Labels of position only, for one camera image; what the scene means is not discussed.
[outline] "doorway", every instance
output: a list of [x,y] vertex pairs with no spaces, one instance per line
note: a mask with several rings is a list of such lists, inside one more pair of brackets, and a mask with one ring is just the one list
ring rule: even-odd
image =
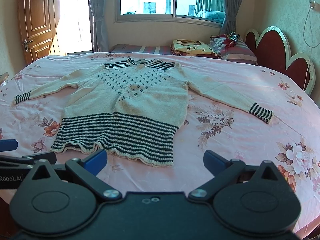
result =
[[92,52],[88,0],[54,0],[54,14],[60,52]]

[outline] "curtain tieback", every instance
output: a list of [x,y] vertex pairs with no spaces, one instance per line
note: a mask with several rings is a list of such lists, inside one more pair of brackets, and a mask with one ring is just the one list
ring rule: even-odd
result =
[[104,20],[104,17],[94,17],[93,21],[94,22],[102,22]]
[[228,21],[228,22],[235,22],[236,21],[236,17],[235,16],[227,16],[227,15],[225,15],[224,20]]

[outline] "cream knit sweater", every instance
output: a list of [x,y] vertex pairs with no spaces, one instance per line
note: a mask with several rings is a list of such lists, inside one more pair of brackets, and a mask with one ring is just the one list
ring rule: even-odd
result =
[[132,60],[79,69],[14,99],[18,104],[77,88],[51,150],[89,154],[99,148],[151,166],[173,165],[172,139],[183,124],[188,88],[269,123],[273,113],[230,87],[179,63]]

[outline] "headboard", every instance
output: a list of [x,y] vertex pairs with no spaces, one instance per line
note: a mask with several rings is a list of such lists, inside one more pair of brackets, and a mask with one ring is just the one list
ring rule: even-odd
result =
[[291,57],[287,37],[276,26],[266,28],[259,36],[254,29],[247,31],[245,44],[257,57],[259,66],[276,70],[290,77],[301,89],[307,74],[305,92],[310,95],[316,82],[315,68],[305,53],[297,53]]

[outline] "white cable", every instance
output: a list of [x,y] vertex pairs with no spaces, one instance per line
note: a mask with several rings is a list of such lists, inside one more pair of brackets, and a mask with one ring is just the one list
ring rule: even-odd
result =
[[[307,76],[308,76],[308,71],[309,71],[309,68],[311,66],[311,55],[312,55],[312,49],[318,47],[320,45],[320,42],[316,45],[316,46],[313,46],[313,33],[312,33],[312,28],[311,28],[311,18],[310,18],[310,10],[311,10],[311,7],[309,6],[309,10],[308,10],[308,14],[307,14],[307,17],[306,17],[306,21],[304,22],[304,27],[303,27],[303,40],[305,42],[305,44],[311,48],[311,51],[310,51],[310,57],[309,57],[309,65],[308,65],[308,68],[307,68],[307,71],[306,71],[306,78],[304,80],[304,85],[303,85],[303,91],[305,90],[306,88],[306,82],[307,82]],[[304,36],[304,32],[306,30],[306,24],[307,24],[307,20],[308,20],[308,17],[309,17],[309,22],[310,22],[310,31],[311,31],[311,46],[307,43],[306,41],[306,38]]]

